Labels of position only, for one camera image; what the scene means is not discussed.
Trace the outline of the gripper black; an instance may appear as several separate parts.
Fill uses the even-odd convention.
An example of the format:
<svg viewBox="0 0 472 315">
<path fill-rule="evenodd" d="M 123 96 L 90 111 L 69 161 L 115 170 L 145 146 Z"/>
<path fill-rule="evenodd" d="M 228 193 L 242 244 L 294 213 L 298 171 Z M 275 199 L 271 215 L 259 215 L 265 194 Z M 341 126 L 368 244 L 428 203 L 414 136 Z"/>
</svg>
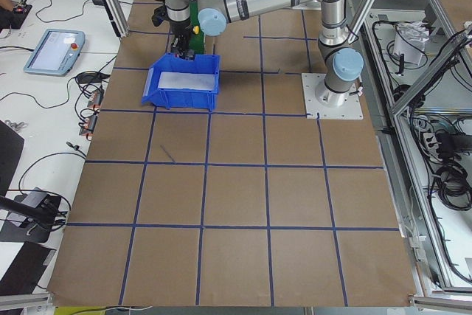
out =
<svg viewBox="0 0 472 315">
<path fill-rule="evenodd" d="M 183 53 L 190 48 L 190 39 L 192 37 L 192 27 L 189 19 L 184 21 L 171 21 L 170 29 L 174 34 L 171 43 L 170 52 L 176 57 L 183 59 Z"/>
</svg>

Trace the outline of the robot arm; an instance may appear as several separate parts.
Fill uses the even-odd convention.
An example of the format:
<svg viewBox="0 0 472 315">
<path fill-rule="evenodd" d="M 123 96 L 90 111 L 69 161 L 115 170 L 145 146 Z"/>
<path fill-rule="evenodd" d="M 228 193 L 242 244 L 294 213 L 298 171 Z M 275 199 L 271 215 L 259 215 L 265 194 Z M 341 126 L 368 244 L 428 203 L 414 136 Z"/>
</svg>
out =
<svg viewBox="0 0 472 315">
<path fill-rule="evenodd" d="M 151 17 L 154 26 L 167 21 L 176 37 L 172 51 L 181 58 L 192 57 L 192 3 L 197 4 L 198 23 L 205 35 L 219 36 L 226 26 L 253 16 L 282 8 L 296 7 L 309 1 L 321 5 L 322 27 L 318 48 L 327 74 L 315 89 L 316 99 L 327 107 L 339 107 L 350 95 L 352 84 L 364 66 L 361 55 L 351 48 L 350 28 L 346 17 L 346 0 L 164 0 Z"/>
</svg>

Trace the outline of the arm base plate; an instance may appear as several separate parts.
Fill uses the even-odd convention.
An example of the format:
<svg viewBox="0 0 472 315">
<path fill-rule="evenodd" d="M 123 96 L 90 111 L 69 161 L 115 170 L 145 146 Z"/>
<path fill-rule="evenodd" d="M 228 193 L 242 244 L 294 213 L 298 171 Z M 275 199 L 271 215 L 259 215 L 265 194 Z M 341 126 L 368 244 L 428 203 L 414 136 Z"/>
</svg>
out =
<svg viewBox="0 0 472 315">
<path fill-rule="evenodd" d="M 325 74 L 302 73 L 305 112 L 308 119 L 362 120 L 360 97 L 351 95 L 355 84 L 345 93 L 334 93 L 325 86 Z"/>
<path fill-rule="evenodd" d="M 292 7 L 293 10 L 314 10 L 320 11 L 322 9 L 321 3 L 317 0 L 307 1 Z"/>
</svg>

